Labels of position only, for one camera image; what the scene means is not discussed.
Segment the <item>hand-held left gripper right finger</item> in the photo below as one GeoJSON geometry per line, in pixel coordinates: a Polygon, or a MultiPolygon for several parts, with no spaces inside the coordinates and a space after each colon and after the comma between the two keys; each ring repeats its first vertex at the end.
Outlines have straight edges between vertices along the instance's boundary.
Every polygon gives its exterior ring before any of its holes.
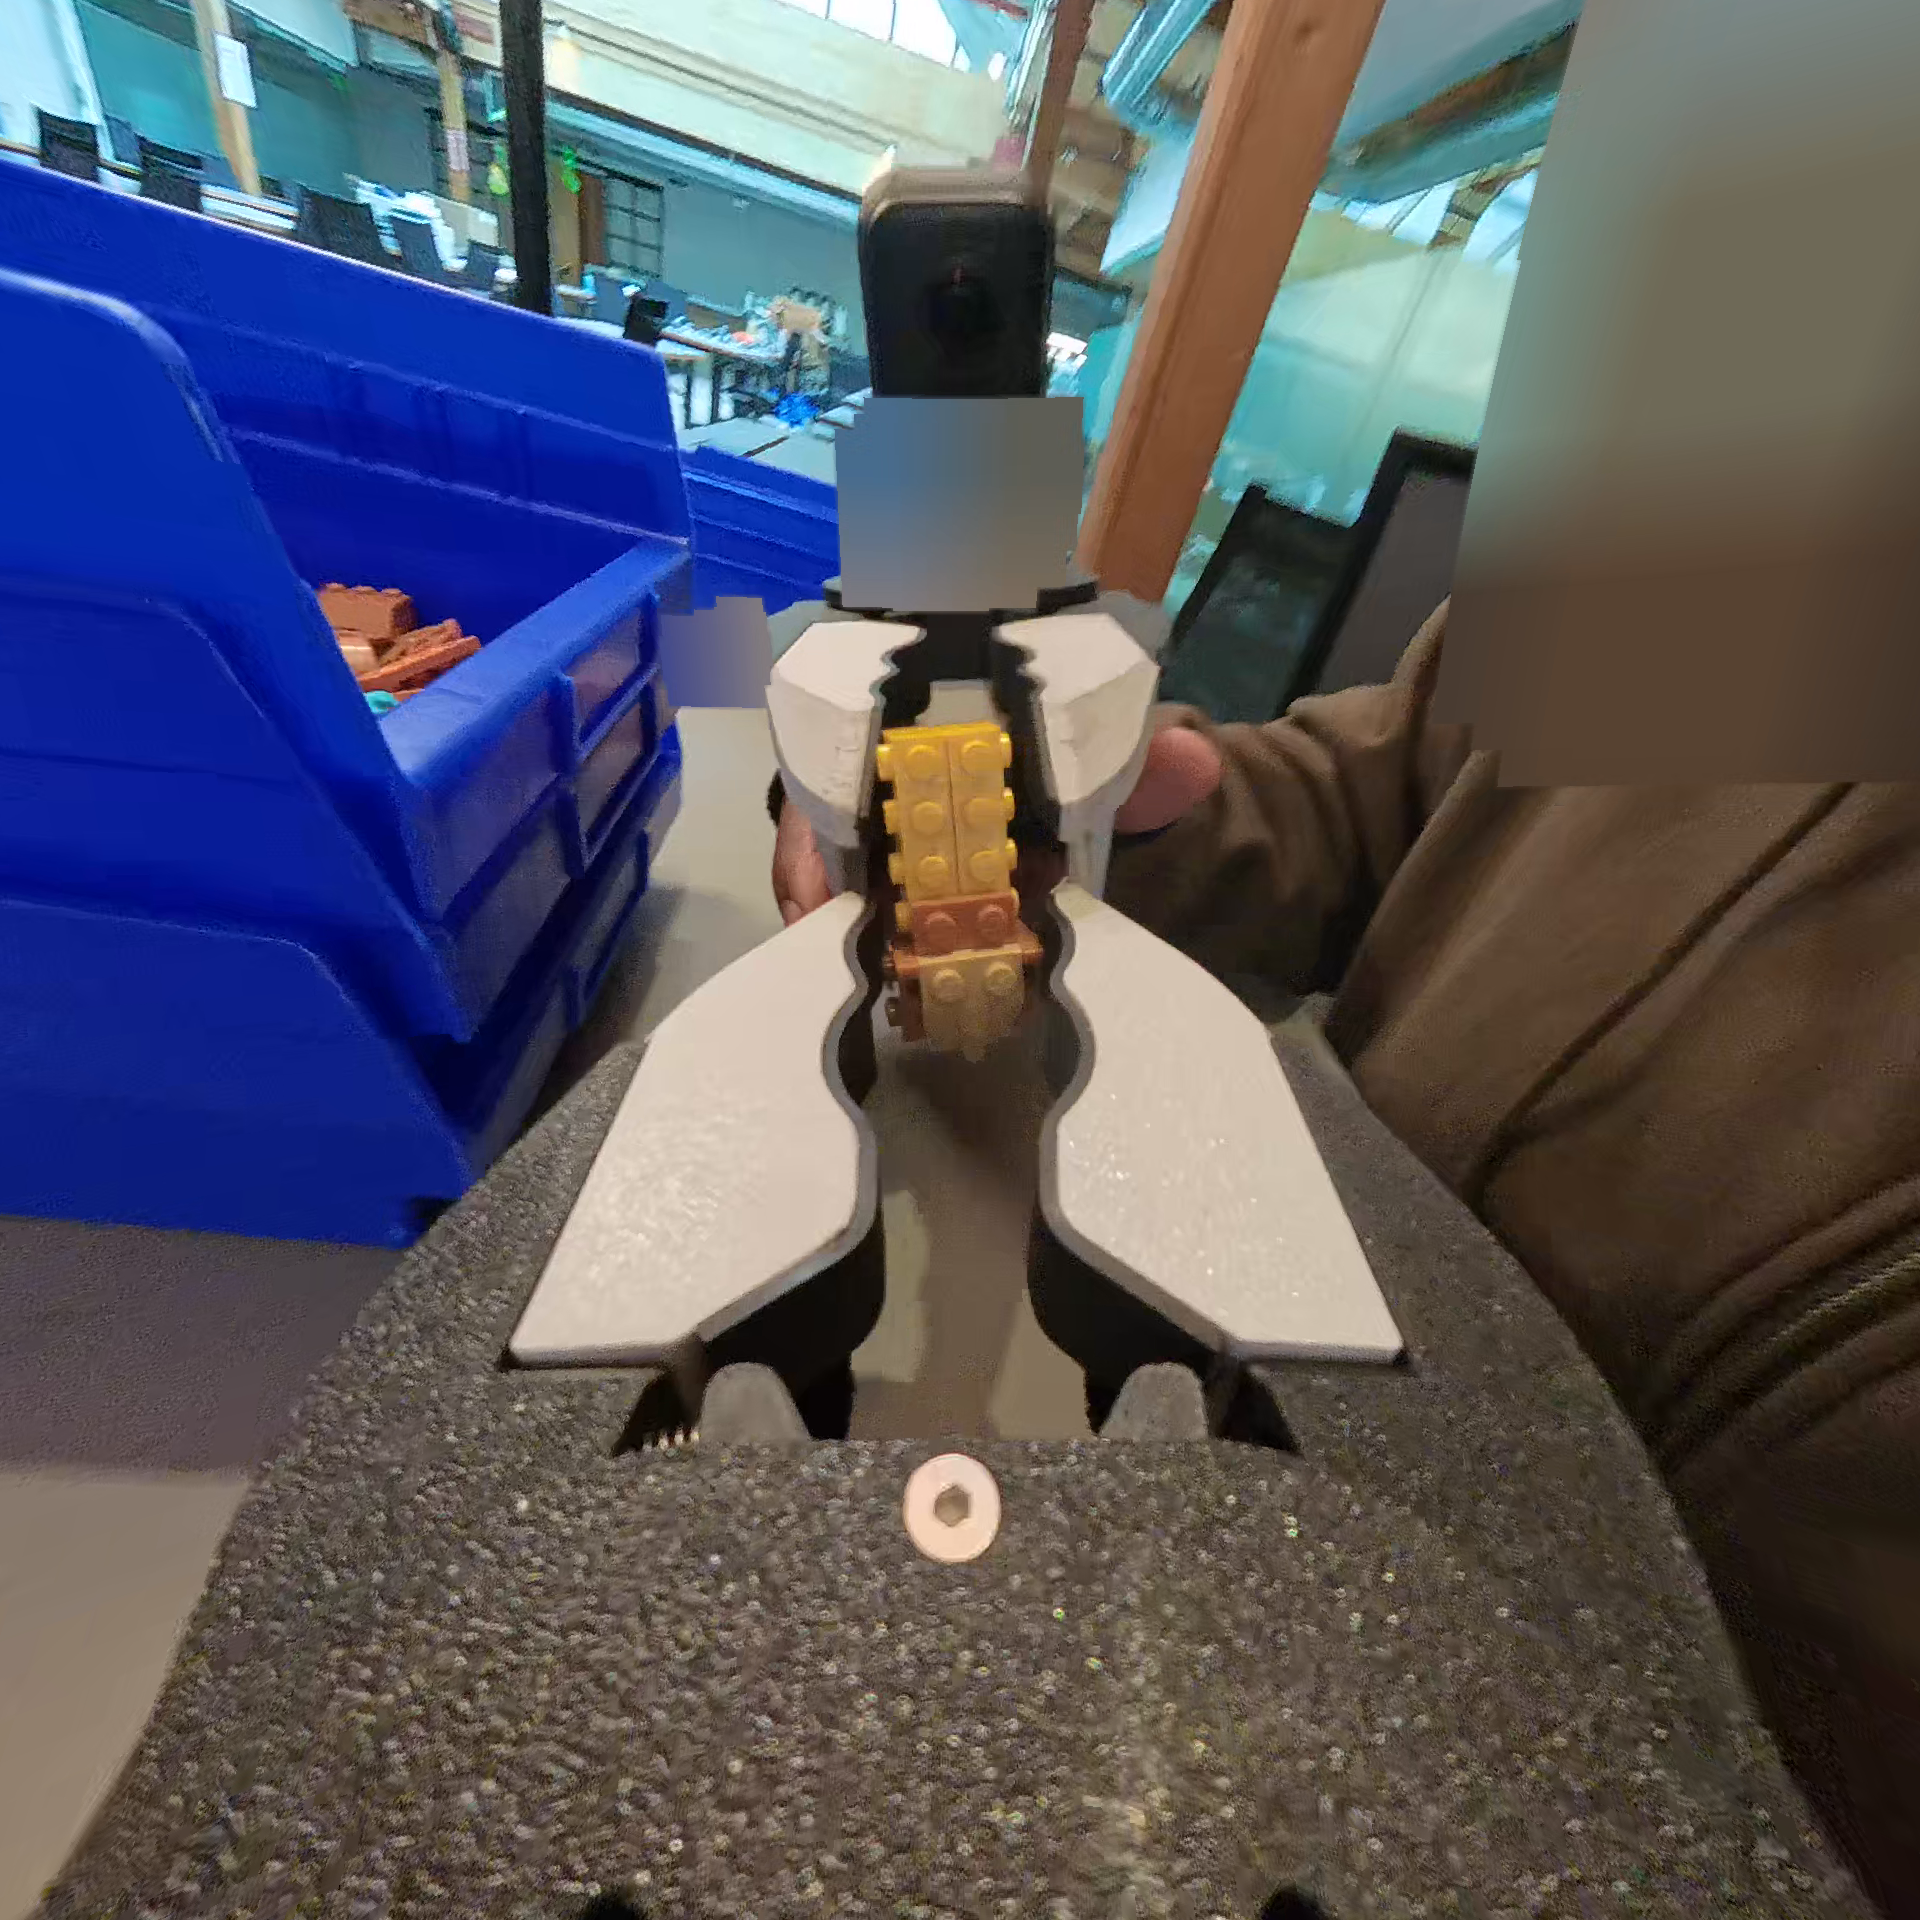
{"type": "Polygon", "coordinates": [[[1046,1115],[1054,1239],[1230,1360],[1395,1361],[1404,1336],[1266,1027],[1065,880],[1051,997],[1076,1041],[1046,1115]]]}

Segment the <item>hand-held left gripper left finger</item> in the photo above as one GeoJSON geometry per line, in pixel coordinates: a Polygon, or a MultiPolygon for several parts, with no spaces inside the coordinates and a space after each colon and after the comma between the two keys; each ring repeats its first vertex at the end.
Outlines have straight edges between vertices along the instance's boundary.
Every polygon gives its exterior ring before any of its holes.
{"type": "Polygon", "coordinates": [[[512,1332],[516,1364],[682,1360],[867,1236],[877,1144],[840,1049],[869,1009],[870,916],[829,900],[659,1024],[512,1332]]]}

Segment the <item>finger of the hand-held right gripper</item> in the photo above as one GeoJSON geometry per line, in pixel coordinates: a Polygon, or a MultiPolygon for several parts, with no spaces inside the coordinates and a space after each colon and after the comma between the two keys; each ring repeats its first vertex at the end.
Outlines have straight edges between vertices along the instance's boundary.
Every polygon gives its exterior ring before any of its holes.
{"type": "Polygon", "coordinates": [[[925,638],[920,622],[812,616],[781,641],[765,685],[774,742],[777,827],[793,816],[822,861],[828,893],[865,896],[885,688],[897,657],[925,638]]]}
{"type": "Polygon", "coordinates": [[[1137,597],[1002,622],[995,702],[1013,739],[1014,839],[1062,851],[1105,896],[1113,821],[1146,763],[1168,614],[1137,597]]]}

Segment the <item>orange yellow brick train model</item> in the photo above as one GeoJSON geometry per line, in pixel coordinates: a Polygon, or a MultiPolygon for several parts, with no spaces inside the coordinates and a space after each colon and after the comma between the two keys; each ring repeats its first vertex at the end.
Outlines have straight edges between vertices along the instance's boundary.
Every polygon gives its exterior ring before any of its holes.
{"type": "Polygon", "coordinates": [[[881,733],[888,1017],[978,1061],[1021,1022],[1043,939],[1017,891],[1013,739],[995,720],[881,733]]]}

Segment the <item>blue plastic bin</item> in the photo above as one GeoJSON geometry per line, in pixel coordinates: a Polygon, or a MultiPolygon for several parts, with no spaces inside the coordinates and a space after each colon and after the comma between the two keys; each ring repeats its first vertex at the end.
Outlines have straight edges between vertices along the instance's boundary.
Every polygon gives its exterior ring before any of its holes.
{"type": "Polygon", "coordinates": [[[682,453],[691,513],[693,611],[722,598],[760,601],[768,614],[826,598],[840,575],[836,489],[701,446],[682,453]]]}
{"type": "Polygon", "coordinates": [[[516,1137],[640,893],[564,912],[470,1041],[259,929],[6,900],[3,1211],[408,1245],[516,1137]]]}
{"type": "Polygon", "coordinates": [[[659,356],[5,163],[5,568],[202,616],[384,885],[441,919],[640,669],[586,582],[682,612],[659,356]],[[320,584],[483,651],[373,716],[320,584]]]}
{"type": "Polygon", "coordinates": [[[682,795],[682,742],[666,732],[618,782],[580,843],[579,808],[550,795],[515,825],[445,921],[302,927],[226,916],[5,899],[5,980],[37,992],[113,980],[203,980],[265,1017],[293,997],[280,973],[307,952],[403,1039],[469,1041],[569,969],[590,973],[644,886],[644,840],[682,795]]]}

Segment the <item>person's right hand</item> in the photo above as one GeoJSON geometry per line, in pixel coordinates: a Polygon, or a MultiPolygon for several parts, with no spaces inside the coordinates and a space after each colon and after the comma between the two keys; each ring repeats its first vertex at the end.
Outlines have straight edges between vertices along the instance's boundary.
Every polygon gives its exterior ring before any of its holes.
{"type": "MultiPolygon", "coordinates": [[[[1156,726],[1146,742],[1140,774],[1113,819],[1117,853],[1176,825],[1216,792],[1221,756],[1216,744],[1187,726],[1156,726]]],[[[781,774],[768,787],[774,819],[773,891],[781,923],[826,904],[843,886],[828,873],[822,851],[804,812],[785,792],[781,774]]]]}

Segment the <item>black mesh chair back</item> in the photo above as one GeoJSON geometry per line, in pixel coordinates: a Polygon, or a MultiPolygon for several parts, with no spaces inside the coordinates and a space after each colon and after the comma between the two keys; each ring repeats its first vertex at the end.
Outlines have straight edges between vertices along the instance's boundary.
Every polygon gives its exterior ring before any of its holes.
{"type": "Polygon", "coordinates": [[[1278,717],[1352,550],[1348,523],[1249,487],[1173,620],[1161,702],[1221,724],[1278,717]]]}

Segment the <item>wooden pillar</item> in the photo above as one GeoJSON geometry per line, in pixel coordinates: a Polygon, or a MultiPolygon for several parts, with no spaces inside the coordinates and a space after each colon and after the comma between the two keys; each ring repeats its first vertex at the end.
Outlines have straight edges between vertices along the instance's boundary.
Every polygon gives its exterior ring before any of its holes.
{"type": "Polygon", "coordinates": [[[1230,13],[1080,527],[1107,587],[1168,587],[1380,11],[1230,13]]]}

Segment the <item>pile of loose toy bricks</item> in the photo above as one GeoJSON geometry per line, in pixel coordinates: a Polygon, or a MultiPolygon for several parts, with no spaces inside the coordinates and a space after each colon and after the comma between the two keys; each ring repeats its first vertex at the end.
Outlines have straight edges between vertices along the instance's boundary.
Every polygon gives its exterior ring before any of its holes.
{"type": "Polygon", "coordinates": [[[454,616],[422,622],[397,587],[325,582],[320,611],[373,716],[387,716],[483,651],[454,616]]]}

